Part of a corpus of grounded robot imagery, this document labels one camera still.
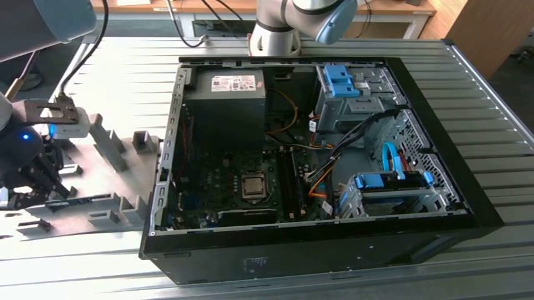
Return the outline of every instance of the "case label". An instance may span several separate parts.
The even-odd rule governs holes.
[[[325,201],[323,201],[321,208],[327,214],[329,214],[329,215],[332,214],[332,206]]]
[[[210,79],[212,92],[240,92],[256,90],[256,78],[245,76],[214,76]]]

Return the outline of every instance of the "floor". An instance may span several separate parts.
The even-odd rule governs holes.
[[[234,28],[237,36],[244,36],[245,31],[240,24],[229,23]],[[205,25],[194,25],[197,34],[209,36],[224,36],[222,31],[206,30]],[[168,21],[118,21],[110,20],[106,36],[176,36],[172,23]],[[58,80],[62,76],[68,63],[74,55],[81,39],[69,44],[60,44],[44,50],[40,54],[36,66],[42,73],[44,82],[33,90],[20,92],[18,99],[49,98]],[[510,58],[500,66],[489,79],[489,85],[500,95],[515,114],[519,116],[527,127],[534,131],[534,58],[522,64]],[[6,86],[0,83],[0,91],[5,92]]]

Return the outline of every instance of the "sticker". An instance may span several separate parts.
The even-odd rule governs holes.
[[[168,8],[154,8],[153,11],[168,11]]]
[[[253,257],[243,259],[243,272],[249,275],[261,274],[265,269],[267,257]]]
[[[329,215],[332,214],[332,206],[325,201],[323,201],[321,208],[327,214],[329,214]]]
[[[312,133],[317,131],[317,123],[315,121],[309,121],[309,131]]]
[[[255,91],[256,79],[253,75],[247,76],[214,76],[210,79],[212,92]]]

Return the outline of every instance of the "black cable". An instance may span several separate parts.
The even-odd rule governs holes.
[[[101,0],[101,4],[102,4],[102,24],[101,24],[100,35],[96,38],[94,45],[90,48],[89,52],[86,53],[85,57],[80,60],[80,62],[77,63],[76,67],[68,73],[65,79],[62,80],[61,84],[58,85],[58,95],[60,96],[65,95],[65,86],[68,84],[68,81],[72,79],[72,77],[74,76],[74,74],[80,70],[81,66],[85,64],[86,60],[92,56],[92,53],[94,53],[94,51],[96,51],[96,49],[97,49],[97,47],[100,45],[101,39],[104,38],[105,29],[108,28],[108,19],[109,19],[108,0]]]
[[[214,0],[217,3],[220,3],[225,8],[226,8],[226,10],[229,10],[230,12],[232,12],[232,14],[236,16],[236,18],[240,20],[240,22],[241,22],[241,25],[243,25],[243,29],[244,29],[244,32],[247,32],[247,23],[245,23],[245,21],[243,20],[243,18],[241,18],[241,16],[234,12],[234,10],[222,2],[222,0]]]
[[[185,46],[188,46],[189,48],[196,48],[196,47],[198,47],[198,46],[204,43],[205,38],[200,38],[200,41],[198,41],[196,44],[193,44],[193,45],[189,44],[189,43],[186,42],[186,40],[184,39],[184,35],[181,34],[180,28],[177,27],[177,24],[176,24],[174,13],[172,12],[170,0],[166,0],[166,8],[168,8],[169,19],[170,19],[170,21],[172,21],[172,24],[174,25],[176,33],[177,33],[177,36],[180,37],[181,42],[182,42],[182,43],[185,44]]]
[[[368,1],[367,0],[364,0],[364,1],[365,1],[365,6],[367,6],[365,21],[363,22],[361,31],[355,36],[355,38],[359,38],[367,32],[367,29],[371,26],[372,9],[371,9],[371,5],[368,4]]]
[[[275,137],[273,135],[271,135],[271,134],[268,134],[268,133],[265,133],[265,137],[269,138],[271,140],[273,140],[273,141],[275,141],[276,143],[279,143],[280,145],[284,145],[284,146],[300,147],[300,148],[305,148],[305,149],[309,149],[309,150],[321,150],[320,148],[313,148],[313,147],[309,147],[309,146],[307,146],[307,145],[291,144],[291,143],[288,143],[288,142],[284,142],[283,140],[280,140],[277,137]]]
[[[383,118],[393,117],[399,114],[397,109],[389,109],[384,112],[379,112],[368,117],[363,122],[360,122],[340,138],[337,143],[335,144],[332,151],[329,153],[329,159],[321,164],[321,166],[308,174],[308,178],[313,178],[325,168],[328,168],[337,161],[337,157],[341,155],[341,151],[349,144],[353,143],[357,139],[363,137],[367,132],[367,129],[372,125],[373,122],[379,121]]]
[[[224,20],[220,18],[217,12],[214,12],[213,8],[210,7],[210,5],[205,2],[205,0],[201,0],[202,5],[205,5],[205,7],[209,9],[210,13],[213,14],[213,16],[218,19],[220,23],[222,24],[225,30],[228,30],[228,32],[233,35],[234,38],[237,38],[237,36],[234,35],[233,30],[230,29],[230,27],[228,26],[228,24],[224,22]]]
[[[325,193],[325,202],[332,206],[332,215],[331,219],[335,218],[335,199],[333,199],[333,186],[332,186],[332,172],[329,172],[323,180],[324,183],[324,193]]]

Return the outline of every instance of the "ribbed aluminum surface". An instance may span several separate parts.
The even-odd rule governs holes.
[[[62,293],[108,293],[104,296],[114,299],[534,296],[532,137],[455,48],[440,41],[359,39],[329,46],[304,41],[303,52],[403,59],[506,227],[420,265],[193,287],[176,287],[154,265],[137,258],[140,232],[13,242],[9,247],[0,242],[2,295],[60,298]],[[141,129],[161,137],[177,57],[198,55],[247,55],[245,41],[216,39],[188,49],[174,38],[105,38],[66,91],[77,106],[102,114],[104,126],[114,128],[120,138]]]

